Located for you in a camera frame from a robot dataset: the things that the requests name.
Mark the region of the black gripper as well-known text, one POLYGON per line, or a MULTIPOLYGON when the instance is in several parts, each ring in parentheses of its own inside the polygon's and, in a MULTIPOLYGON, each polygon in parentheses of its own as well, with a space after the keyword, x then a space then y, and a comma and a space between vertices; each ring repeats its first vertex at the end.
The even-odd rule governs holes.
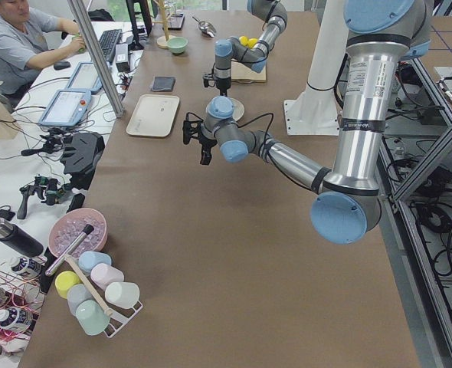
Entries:
POLYGON ((192 139, 201 144, 201 165, 209 165, 212 159, 211 149, 217 144, 216 140, 206 137, 202 131, 204 120, 193 112, 187 112, 182 124, 182 141, 188 145, 192 139))
POLYGON ((202 75, 204 87, 216 87, 220 91, 221 96, 228 96, 228 90, 231 88, 231 73, 226 75, 216 74, 214 72, 202 75))

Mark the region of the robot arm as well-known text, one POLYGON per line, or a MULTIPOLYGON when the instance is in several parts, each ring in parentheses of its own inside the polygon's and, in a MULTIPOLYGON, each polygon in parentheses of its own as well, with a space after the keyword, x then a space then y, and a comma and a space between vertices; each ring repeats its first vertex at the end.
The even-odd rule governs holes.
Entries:
POLYGON ((248 1, 247 10, 264 22, 263 33, 252 42, 229 37, 215 42, 215 62, 208 74, 203 74, 204 87, 216 87, 221 96, 231 87, 231 65, 239 63, 259 74, 273 50, 276 39, 287 27, 287 11, 280 1, 248 1))
POLYGON ((253 71, 266 64, 277 37, 287 27, 287 12, 277 1, 248 2, 248 11, 267 26, 253 47, 243 46, 235 37, 217 41, 212 78, 221 94, 208 103, 204 117, 184 121, 184 143, 199 141, 205 165, 211 161, 214 146, 230 163, 249 154, 259 156, 316 193, 310 217, 324 239, 341 245, 357 242, 381 217, 375 167, 391 82, 400 61, 427 52, 431 7, 429 1, 344 4, 349 76, 333 168, 321 166, 267 132, 242 130, 233 117, 234 105, 226 93, 231 85, 231 64, 237 61, 253 71))

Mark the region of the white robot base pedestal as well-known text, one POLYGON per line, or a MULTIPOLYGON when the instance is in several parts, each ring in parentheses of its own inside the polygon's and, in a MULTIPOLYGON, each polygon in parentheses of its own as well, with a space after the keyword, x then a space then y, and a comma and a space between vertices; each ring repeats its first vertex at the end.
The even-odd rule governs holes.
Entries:
POLYGON ((334 87, 348 40, 344 7, 341 0, 326 3, 306 88, 297 99, 284 101, 286 128, 291 136, 336 136, 339 132, 340 107, 334 87))

